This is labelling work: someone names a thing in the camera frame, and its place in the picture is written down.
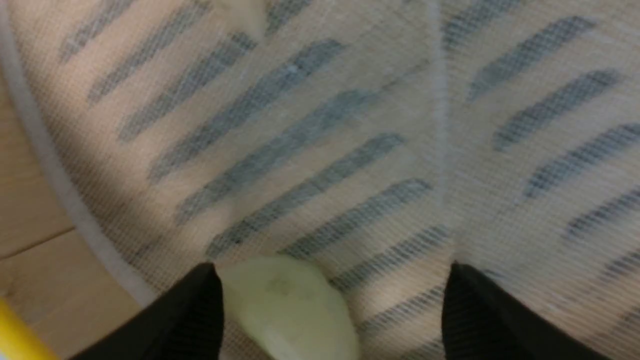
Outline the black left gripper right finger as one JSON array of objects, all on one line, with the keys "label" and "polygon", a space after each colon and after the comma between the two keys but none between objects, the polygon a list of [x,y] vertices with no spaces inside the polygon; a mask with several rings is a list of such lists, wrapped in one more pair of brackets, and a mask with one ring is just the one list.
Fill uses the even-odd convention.
[{"label": "black left gripper right finger", "polygon": [[442,344],[448,360],[603,360],[546,321],[486,273],[452,264],[443,297]]}]

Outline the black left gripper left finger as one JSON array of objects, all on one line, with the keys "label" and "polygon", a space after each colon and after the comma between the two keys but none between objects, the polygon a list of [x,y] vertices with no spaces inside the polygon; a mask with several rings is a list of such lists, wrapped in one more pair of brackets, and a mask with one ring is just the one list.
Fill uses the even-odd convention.
[{"label": "black left gripper left finger", "polygon": [[221,280],[197,264],[170,290],[76,360],[217,360],[224,335]]}]

